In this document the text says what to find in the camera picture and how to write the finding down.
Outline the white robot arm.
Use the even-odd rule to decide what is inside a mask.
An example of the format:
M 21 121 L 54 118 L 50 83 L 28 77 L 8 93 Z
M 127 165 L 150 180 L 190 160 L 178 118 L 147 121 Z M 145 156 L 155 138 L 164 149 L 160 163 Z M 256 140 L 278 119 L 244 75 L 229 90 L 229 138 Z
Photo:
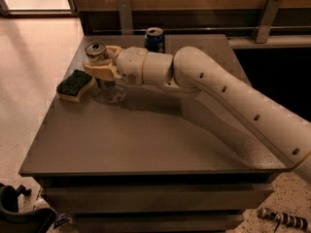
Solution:
M 86 73 L 104 83 L 121 80 L 175 94 L 209 94 L 294 173 L 311 183 L 310 122 L 238 80 L 202 50 L 183 47 L 169 54 L 94 43 L 85 47 L 85 54 Z

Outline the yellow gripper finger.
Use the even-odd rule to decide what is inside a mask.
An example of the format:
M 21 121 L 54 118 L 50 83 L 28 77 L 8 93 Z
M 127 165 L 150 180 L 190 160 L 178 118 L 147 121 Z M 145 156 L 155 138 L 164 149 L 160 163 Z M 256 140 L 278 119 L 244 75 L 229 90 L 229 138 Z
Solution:
M 123 48 L 120 46 L 107 46 L 106 51 L 108 58 L 112 59 L 113 61 L 116 61 L 118 56 L 123 51 Z
M 109 63 L 106 65 L 89 65 L 84 64 L 84 69 L 87 74 L 96 79 L 112 82 L 115 79 L 120 79 L 121 75 L 117 69 L 117 66 Z

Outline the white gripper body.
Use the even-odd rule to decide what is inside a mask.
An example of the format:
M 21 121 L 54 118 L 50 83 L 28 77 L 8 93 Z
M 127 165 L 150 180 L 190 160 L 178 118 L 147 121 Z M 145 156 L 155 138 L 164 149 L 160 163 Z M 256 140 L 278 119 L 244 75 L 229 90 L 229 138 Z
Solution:
M 143 67 L 147 53 L 148 51 L 144 48 L 130 47 L 118 55 L 117 70 L 126 84 L 143 84 Z

